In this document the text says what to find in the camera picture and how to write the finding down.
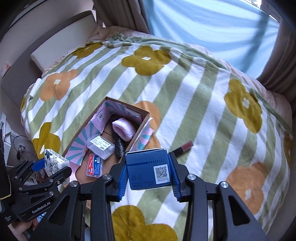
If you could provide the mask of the person's left hand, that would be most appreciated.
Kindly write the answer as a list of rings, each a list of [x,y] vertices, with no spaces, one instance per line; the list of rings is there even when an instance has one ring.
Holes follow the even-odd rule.
[[[28,241],[26,238],[24,232],[28,230],[29,228],[32,228],[33,230],[36,229],[38,226],[37,219],[35,218],[34,220],[31,220],[29,222],[12,222],[10,225],[8,225],[9,229],[13,233],[13,235],[17,238],[19,241]]]

